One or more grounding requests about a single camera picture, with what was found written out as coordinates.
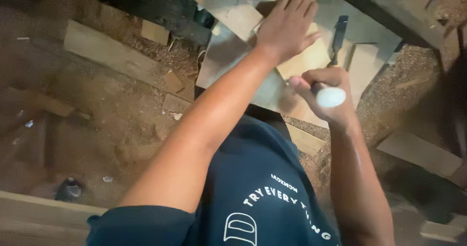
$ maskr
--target person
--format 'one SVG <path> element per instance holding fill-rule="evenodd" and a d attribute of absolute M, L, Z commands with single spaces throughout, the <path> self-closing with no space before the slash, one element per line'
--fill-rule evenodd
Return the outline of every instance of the person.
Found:
<path fill-rule="evenodd" d="M 315 0 L 278 0 L 252 51 L 193 103 L 119 207 L 90 217 L 94 245 L 393 246 L 388 202 L 350 97 L 316 105 L 311 85 L 350 96 L 342 68 L 289 79 L 329 123 L 331 198 L 340 236 L 319 209 L 298 151 L 279 131 L 244 115 L 272 68 L 312 45 Z"/>

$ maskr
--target forearm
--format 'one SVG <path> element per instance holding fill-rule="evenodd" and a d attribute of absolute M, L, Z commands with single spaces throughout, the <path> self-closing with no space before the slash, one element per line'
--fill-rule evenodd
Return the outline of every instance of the forearm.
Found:
<path fill-rule="evenodd" d="M 344 243 L 394 245 L 391 211 L 356 117 L 331 130 L 331 197 Z"/>
<path fill-rule="evenodd" d="M 274 65 L 257 47 L 220 77 L 183 115 L 120 205 L 159 205 L 195 212 L 213 154 Z"/>

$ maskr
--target navy t-shirt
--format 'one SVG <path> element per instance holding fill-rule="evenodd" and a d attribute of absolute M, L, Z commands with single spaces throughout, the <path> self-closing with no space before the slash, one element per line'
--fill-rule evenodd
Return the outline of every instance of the navy t-shirt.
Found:
<path fill-rule="evenodd" d="M 194 214 L 161 206 L 90 217 L 89 246 L 336 246 L 296 146 L 243 116 L 213 157 Z"/>

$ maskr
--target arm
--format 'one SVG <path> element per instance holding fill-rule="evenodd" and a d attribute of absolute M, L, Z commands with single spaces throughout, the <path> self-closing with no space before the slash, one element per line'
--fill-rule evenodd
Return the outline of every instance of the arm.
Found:
<path fill-rule="evenodd" d="M 316 105 L 310 84 L 322 82 L 346 91 L 346 101 L 323 109 Z M 342 68 L 311 70 L 289 83 L 331 132 L 331 199 L 345 245 L 394 246 L 392 215 L 371 162 L 355 115 L 348 74 Z"/>
<path fill-rule="evenodd" d="M 120 206 L 159 205 L 195 212 L 213 154 L 266 75 L 318 37 L 305 36 L 317 7 L 314 0 L 279 0 L 259 30 L 256 47 L 183 115 Z"/>

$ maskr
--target hand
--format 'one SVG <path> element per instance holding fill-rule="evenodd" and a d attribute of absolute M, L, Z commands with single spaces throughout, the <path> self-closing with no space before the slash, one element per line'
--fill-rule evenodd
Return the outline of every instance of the hand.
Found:
<path fill-rule="evenodd" d="M 343 89 L 346 100 L 339 106 L 333 108 L 322 108 L 316 103 L 316 96 L 312 93 L 311 85 L 324 83 L 332 87 Z M 357 116 L 353 110 L 352 95 L 350 92 L 350 82 L 348 73 L 343 68 L 328 68 L 318 70 L 308 70 L 302 76 L 292 76 L 289 84 L 307 102 L 312 111 L 321 119 L 326 120 L 330 125 L 336 125 L 342 130 L 358 124 Z"/>
<path fill-rule="evenodd" d="M 303 52 L 320 36 L 318 32 L 306 36 L 317 11 L 315 0 L 279 0 L 260 26 L 256 47 L 276 66 Z"/>

